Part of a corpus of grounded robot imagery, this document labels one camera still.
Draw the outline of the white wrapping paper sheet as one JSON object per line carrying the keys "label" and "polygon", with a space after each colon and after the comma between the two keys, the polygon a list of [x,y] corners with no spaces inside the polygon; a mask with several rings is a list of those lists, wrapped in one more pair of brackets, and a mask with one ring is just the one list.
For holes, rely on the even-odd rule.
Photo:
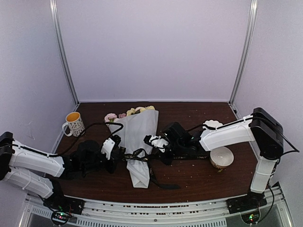
{"label": "white wrapping paper sheet", "polygon": [[[142,148],[138,157],[143,157],[152,152],[152,147],[144,143],[147,135],[155,135],[158,127],[159,112],[156,110],[145,110],[141,113],[130,115],[122,119],[114,120],[121,123],[123,129],[116,134],[121,137],[120,146],[126,148],[126,154]],[[127,170],[129,171],[134,188],[148,188],[150,173],[148,164],[139,160],[128,160]]]}

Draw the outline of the pink flower stem two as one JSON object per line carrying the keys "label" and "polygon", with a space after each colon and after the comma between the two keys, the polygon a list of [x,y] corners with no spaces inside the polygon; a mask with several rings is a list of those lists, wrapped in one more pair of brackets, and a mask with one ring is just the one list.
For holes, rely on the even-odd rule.
{"label": "pink flower stem two", "polygon": [[120,120],[126,116],[127,116],[126,113],[120,113],[118,115],[116,115],[115,113],[108,113],[104,118],[104,122],[106,122],[106,126],[110,125],[110,124],[108,124],[108,122],[114,122],[114,123],[121,124]]}

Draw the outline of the large yellow flower bunch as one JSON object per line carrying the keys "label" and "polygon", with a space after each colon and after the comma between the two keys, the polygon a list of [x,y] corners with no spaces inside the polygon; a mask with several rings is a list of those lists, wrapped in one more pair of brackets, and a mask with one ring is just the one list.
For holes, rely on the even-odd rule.
{"label": "large yellow flower bunch", "polygon": [[136,107],[136,108],[131,108],[130,110],[128,110],[126,112],[126,116],[139,114],[139,113],[141,113],[145,110],[155,110],[155,107],[153,105],[150,105],[150,106],[146,106],[146,107],[139,106],[139,107]]}

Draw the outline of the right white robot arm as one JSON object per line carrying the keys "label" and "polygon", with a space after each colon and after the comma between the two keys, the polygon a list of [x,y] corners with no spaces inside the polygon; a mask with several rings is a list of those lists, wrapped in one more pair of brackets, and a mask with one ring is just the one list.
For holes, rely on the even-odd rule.
{"label": "right white robot arm", "polygon": [[165,158],[206,157],[210,151],[242,142],[255,141],[260,158],[250,185],[250,193],[243,197],[246,208],[254,208],[267,187],[278,159],[283,155],[283,127],[264,109],[258,107],[251,115],[227,124],[208,120],[201,124],[202,130],[190,134],[178,122],[168,125],[163,137],[153,136],[150,143]]}

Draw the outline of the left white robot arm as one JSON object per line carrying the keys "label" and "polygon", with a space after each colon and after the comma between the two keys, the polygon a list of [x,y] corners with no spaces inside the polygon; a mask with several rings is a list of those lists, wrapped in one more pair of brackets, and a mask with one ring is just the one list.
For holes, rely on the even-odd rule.
{"label": "left white robot arm", "polygon": [[105,168],[113,173],[123,159],[125,148],[119,146],[121,139],[114,135],[100,146],[96,141],[86,140],[69,155],[45,153],[13,139],[11,132],[0,136],[0,178],[48,199],[58,210],[68,206],[60,184],[42,178],[36,173],[46,173],[60,179],[72,180]]}

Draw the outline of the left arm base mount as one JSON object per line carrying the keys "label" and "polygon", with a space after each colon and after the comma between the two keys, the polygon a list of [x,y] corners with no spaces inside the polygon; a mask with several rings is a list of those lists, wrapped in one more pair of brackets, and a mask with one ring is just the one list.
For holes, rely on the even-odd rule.
{"label": "left arm base mount", "polygon": [[61,189],[53,189],[48,198],[43,198],[43,205],[51,211],[51,221],[55,226],[63,226],[74,217],[74,214],[82,214],[85,201],[82,199],[67,197]]}

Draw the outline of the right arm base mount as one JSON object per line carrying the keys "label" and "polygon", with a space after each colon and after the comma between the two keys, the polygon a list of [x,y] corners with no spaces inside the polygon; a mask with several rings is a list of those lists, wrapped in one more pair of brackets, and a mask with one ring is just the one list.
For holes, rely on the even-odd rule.
{"label": "right arm base mount", "polygon": [[249,191],[246,195],[228,199],[226,201],[230,214],[240,213],[245,224],[254,225],[260,220],[261,206],[267,205],[264,192],[255,193]]}

